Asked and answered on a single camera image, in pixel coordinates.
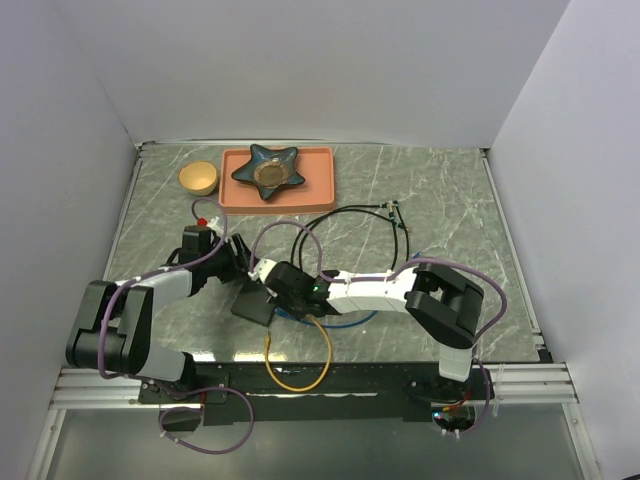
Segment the white backdrop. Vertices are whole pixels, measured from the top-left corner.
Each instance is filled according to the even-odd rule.
[[[491,150],[605,478],[640,473],[640,2],[572,0]]]
[[[24,478],[135,149],[49,0],[0,2],[0,478]]]
[[[54,0],[134,141],[489,146],[568,0]]]

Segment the gold center of dish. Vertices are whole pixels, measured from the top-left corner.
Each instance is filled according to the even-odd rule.
[[[261,187],[275,188],[282,185],[291,176],[291,172],[278,160],[270,160],[258,165],[253,172],[253,179]]]

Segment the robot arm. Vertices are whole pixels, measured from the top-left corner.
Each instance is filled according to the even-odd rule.
[[[178,264],[204,257],[219,241],[220,237],[209,226],[186,227],[182,245],[176,250]],[[265,309],[266,313],[261,312],[262,320],[265,315],[270,319],[275,306],[297,319],[308,314],[322,317],[357,310],[408,313],[439,342],[440,376],[457,382],[467,381],[484,292],[453,269],[423,264],[403,271],[393,281],[356,280],[364,276],[384,277],[387,273],[324,272],[325,276],[345,280],[334,283],[312,277],[289,262],[262,259],[251,272],[250,278],[254,280],[251,281],[247,278],[249,258],[249,249],[236,234],[207,261],[188,270],[167,271],[140,281],[123,293],[107,330],[106,369],[192,384],[195,379],[192,356],[154,344],[151,323],[160,309],[175,300],[195,295],[209,278],[217,277],[222,283],[245,278],[245,286],[264,291],[260,293],[262,301],[246,301],[246,297],[238,297],[236,301]],[[97,368],[102,318],[107,303],[121,283],[95,281],[88,285],[67,343],[66,357],[70,365]],[[440,293],[439,298],[434,295],[436,293]],[[259,321],[255,316],[245,318]]]
[[[298,319],[357,310],[408,313],[440,344],[440,376],[467,380],[484,297],[477,284],[451,268],[431,264],[407,269],[389,282],[355,280],[387,273],[324,273],[345,283],[330,283],[288,262],[268,259],[256,265],[253,275],[264,283],[277,306]]]

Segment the metal frame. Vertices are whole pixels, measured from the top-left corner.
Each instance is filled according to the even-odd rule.
[[[493,364],[485,367],[494,379],[497,404],[578,402],[565,364]],[[49,408],[51,410],[158,409],[158,405],[138,403],[140,383],[140,380],[127,378],[104,380],[95,370],[63,369]]]
[[[282,145],[284,143],[299,143],[300,140],[268,140],[261,141],[267,145]],[[224,140],[224,141],[183,141],[183,142],[155,142],[197,144],[197,145],[225,145],[225,144],[250,144],[249,140]],[[329,142],[327,140],[305,140],[304,143],[336,143],[356,144],[357,142]],[[136,145],[139,149],[144,144]],[[522,268],[518,260],[513,239],[504,216],[504,210],[495,187],[486,154],[481,150],[482,162],[487,172],[493,196],[496,202],[500,219],[502,221],[507,242],[515,264],[518,280],[523,292],[525,305],[531,320],[531,329],[534,341],[539,348],[544,347],[544,339],[540,332],[540,326],[533,310],[531,297],[526,286]],[[118,227],[115,232],[114,242],[105,267],[103,278],[107,277],[115,249],[119,232],[122,230],[124,218],[129,208],[133,190],[140,173],[142,159],[136,161],[132,173],[131,182],[125,196]],[[567,420],[568,430],[576,450],[584,477],[587,480],[600,480],[602,475],[591,445],[589,434],[582,419],[569,370],[562,363],[553,364],[490,364],[485,365],[491,371],[494,381],[496,398],[493,401],[493,413],[498,414],[501,404],[562,404]],[[58,378],[55,391],[49,406],[49,412],[45,420],[40,441],[31,463],[27,478],[29,480],[46,479],[56,444],[60,436],[65,414],[67,410],[82,409],[159,409],[159,405],[141,405],[138,403],[140,381],[127,378],[104,380],[94,370],[63,368]]]

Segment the blue cable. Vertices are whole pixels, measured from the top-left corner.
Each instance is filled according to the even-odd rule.
[[[420,256],[420,252],[416,253],[412,258],[417,258],[419,256]],[[313,323],[308,322],[307,320],[304,320],[304,319],[303,320],[298,320],[297,318],[294,318],[291,315],[289,315],[287,312],[285,312],[281,308],[276,308],[275,313],[276,313],[276,315],[279,315],[282,318],[288,318],[289,320],[295,320],[295,321],[300,322],[300,323],[302,323],[304,325],[313,326]],[[357,322],[353,322],[353,323],[345,323],[344,325],[322,325],[322,326],[324,328],[351,328],[351,327],[357,327],[358,325],[362,325],[363,323],[366,323],[369,320],[371,320],[373,317],[376,316],[377,313],[378,313],[378,311],[374,310],[369,315],[364,317],[362,320],[358,320]]]

